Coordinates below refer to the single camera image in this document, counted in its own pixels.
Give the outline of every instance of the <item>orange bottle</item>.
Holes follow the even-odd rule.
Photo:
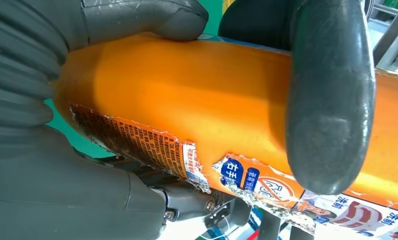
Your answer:
[[[116,154],[170,170],[203,191],[304,211],[304,196],[320,196],[304,192],[287,162],[289,72],[285,53],[141,34],[71,53],[54,104],[73,128]],[[377,70],[376,80],[360,175],[344,194],[312,204],[336,216],[321,222],[335,224],[353,208],[375,209],[381,219],[365,230],[381,236],[392,226],[383,220],[398,213],[398,74]],[[363,231],[355,225],[348,228]]]

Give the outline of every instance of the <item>torn label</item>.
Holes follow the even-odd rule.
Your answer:
[[[219,173],[222,187],[231,194],[311,234],[316,226],[324,226],[364,237],[398,240],[394,202],[378,205],[358,198],[366,194],[351,190],[346,191],[349,195],[317,195],[303,189],[290,175],[243,155],[227,153],[212,167]]]
[[[211,193],[207,178],[202,174],[202,165],[196,154],[196,145],[186,142],[183,144],[183,160],[187,179],[205,193]]]

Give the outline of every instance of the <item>metal screw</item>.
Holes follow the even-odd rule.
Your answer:
[[[214,200],[210,199],[206,202],[205,209],[208,213],[212,212],[215,209]]]
[[[167,219],[167,220],[171,220],[174,218],[175,215],[176,215],[176,213],[173,211],[166,211],[165,214],[163,215],[163,218]]]

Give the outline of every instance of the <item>green background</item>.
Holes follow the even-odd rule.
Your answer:
[[[223,14],[223,0],[199,0],[199,2],[208,10],[209,21],[206,25],[204,33],[217,35],[218,26]],[[75,132],[59,115],[53,106],[51,99],[45,101],[53,110],[53,120],[49,123],[49,126],[64,133],[68,138],[69,142],[80,152],[90,155],[93,158],[103,158],[112,156],[113,154],[106,152],[103,148],[96,144],[91,143],[89,140],[80,136]]]

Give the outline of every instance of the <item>blue label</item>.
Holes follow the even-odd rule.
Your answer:
[[[256,231],[260,227],[260,226],[258,226],[257,222],[252,217],[249,218],[249,221],[247,221],[247,223],[249,223],[250,227],[254,231]]]
[[[328,219],[325,216],[317,216],[314,218],[314,221],[316,221],[317,223],[320,223],[320,224],[325,224],[325,223],[329,222],[330,219]]]
[[[253,192],[258,182],[260,171],[256,168],[250,167],[247,169],[246,177],[244,179],[243,189],[248,192]]]
[[[367,231],[359,231],[358,233],[361,235],[367,236],[367,237],[374,236],[374,234],[372,234],[371,232],[367,232]]]
[[[236,159],[229,158],[221,168],[221,183],[223,185],[236,184],[240,188],[243,176],[243,166]]]

